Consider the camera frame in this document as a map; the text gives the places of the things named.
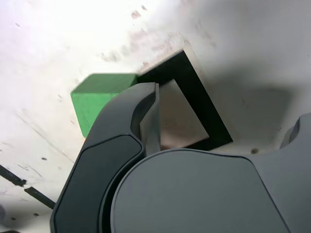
black square outline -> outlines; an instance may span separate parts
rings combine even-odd
[[[174,57],[137,77],[136,83],[155,82],[164,85],[175,80],[194,113],[200,120],[209,138],[192,145],[189,149],[212,150],[233,142],[213,102],[196,74],[186,53],[181,51]]]

green block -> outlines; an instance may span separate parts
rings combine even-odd
[[[73,107],[84,137],[87,137],[101,109],[135,82],[136,74],[91,74],[71,92]]]

black square frame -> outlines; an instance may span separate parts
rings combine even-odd
[[[137,83],[155,82],[164,85],[175,80],[188,103],[209,135],[187,148],[212,150],[233,142],[213,102],[196,74],[186,53],[177,55],[137,77]]]

green cube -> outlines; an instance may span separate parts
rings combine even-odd
[[[136,74],[91,74],[71,92],[84,137],[87,137],[101,109],[117,94],[132,86],[136,77]]]

